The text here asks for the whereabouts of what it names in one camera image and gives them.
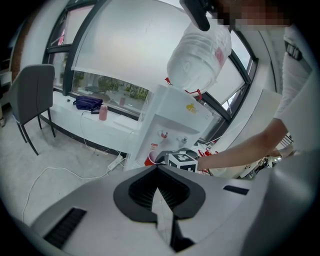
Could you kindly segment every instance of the gray floor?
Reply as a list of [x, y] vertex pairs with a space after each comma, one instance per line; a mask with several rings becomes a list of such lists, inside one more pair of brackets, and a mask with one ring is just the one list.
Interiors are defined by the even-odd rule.
[[[38, 175], [47, 167], [67, 168], [83, 178], [97, 177], [107, 171], [115, 155], [89, 149], [86, 145], [51, 128], [37, 118], [25, 129], [39, 153], [37, 156], [25, 143], [11, 111], [4, 112], [6, 125], [0, 128], [0, 197], [8, 212], [22, 219], [29, 190]], [[118, 165], [109, 175], [122, 173]], [[24, 213], [24, 222], [30, 225], [45, 209], [89, 180], [82, 180], [64, 169], [47, 169], [35, 183]], [[167, 243], [170, 242], [172, 211], [159, 190], [153, 198], [152, 211], [158, 215], [157, 229]]]

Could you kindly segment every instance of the power strip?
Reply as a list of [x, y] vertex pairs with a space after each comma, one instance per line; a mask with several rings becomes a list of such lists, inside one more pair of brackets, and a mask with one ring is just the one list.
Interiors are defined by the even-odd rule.
[[116, 168], [116, 166], [117, 166], [118, 164], [120, 164], [123, 159], [124, 159], [124, 157], [119, 154], [119, 155], [117, 156], [117, 158], [116, 158], [112, 163], [110, 163], [110, 164], [108, 165], [108, 167], [107, 167], [107, 172], [111, 172], [114, 168]]

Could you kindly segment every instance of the pink bottle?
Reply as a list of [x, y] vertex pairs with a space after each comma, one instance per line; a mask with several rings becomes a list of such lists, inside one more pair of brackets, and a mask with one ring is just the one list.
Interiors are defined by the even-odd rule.
[[100, 107], [100, 111], [99, 111], [99, 119], [104, 121], [107, 119], [107, 112], [108, 112], [108, 107], [105, 105], [102, 105]]

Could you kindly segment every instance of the window frame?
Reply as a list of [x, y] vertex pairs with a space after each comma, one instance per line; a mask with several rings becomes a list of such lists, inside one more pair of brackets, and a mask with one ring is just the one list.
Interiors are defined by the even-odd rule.
[[[64, 76], [63, 76], [62, 89], [55, 87], [54, 91], [61, 92], [64, 96], [71, 96], [73, 98], [76, 98], [77, 96], [80, 95], [79, 93], [72, 91], [72, 85], [73, 85], [73, 79], [74, 79], [74, 73], [75, 73], [74, 70], [72, 70], [72, 65], [78, 52], [78, 46], [82, 42], [83, 36], [85, 35], [87, 28], [89, 27], [92, 20], [95, 18], [96, 14], [100, 11], [102, 7], [105, 7], [110, 2], [111, 0], [87, 0], [84, 2], [67, 4], [63, 12], [61, 13], [61, 15], [58, 17], [51, 31], [50, 37], [48, 39], [46, 50], [43, 55], [43, 61], [42, 61], [42, 63], [48, 64], [50, 60], [50, 54], [68, 52], [68, 57], [66, 60]], [[59, 25], [59, 21], [62, 19], [63, 16], [67, 15], [69, 11], [82, 8], [85, 6], [92, 6], [92, 5], [93, 5], [93, 8], [83, 20], [79, 30], [77, 31], [73, 39], [72, 44], [50, 46], [50, 41], [53, 36], [53, 33], [56, 27]], [[236, 117], [238, 111], [240, 110], [244, 100], [246, 99], [257, 70], [257, 65], [259, 60], [258, 58], [256, 58], [246, 38], [243, 36], [243, 34], [240, 31], [235, 29], [232, 29], [232, 30], [239, 37], [240, 41], [243, 43], [244, 47], [246, 48], [246, 50], [250, 55], [250, 60], [247, 68], [243, 66], [243, 64], [241, 63], [240, 59], [238, 58], [234, 50], [231, 51], [231, 55], [228, 57], [244, 80], [244, 84], [239, 89], [239, 90], [242, 90], [243, 92], [240, 93], [237, 97], [235, 97], [234, 100], [232, 101], [232, 104], [230, 105], [232, 114], [230, 114], [227, 110], [225, 110], [222, 107], [222, 105], [219, 102], [217, 102], [217, 100], [215, 100], [209, 93], [206, 92], [202, 95], [202, 100], [205, 103], [207, 103], [212, 109], [214, 109], [219, 115], [221, 115], [223, 121], [221, 122], [221, 125], [218, 125], [219, 127], [214, 127], [209, 132], [209, 136], [207, 136], [208, 140], [199, 139], [198, 142], [200, 143], [206, 143], [206, 142], [212, 141], [215, 138], [218, 138], [219, 136], [221, 136], [227, 130], [227, 128], [229, 127], [233, 119]], [[106, 103], [106, 105], [108, 106], [108, 109], [112, 112], [115, 112], [120, 115], [125, 115], [134, 120], [139, 119], [139, 115], [134, 112], [130, 112], [126, 109], [113, 106], [108, 103]]]

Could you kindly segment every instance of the gray chair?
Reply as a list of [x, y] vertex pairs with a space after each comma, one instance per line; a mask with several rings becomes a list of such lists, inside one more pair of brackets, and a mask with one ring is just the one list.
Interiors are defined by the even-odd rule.
[[50, 107], [53, 106], [54, 78], [53, 65], [29, 65], [18, 74], [9, 90], [13, 117], [25, 143], [29, 142], [37, 156], [39, 154], [30, 141], [25, 124], [37, 117], [42, 129], [39, 115], [47, 111], [53, 136], [56, 137], [50, 115]]

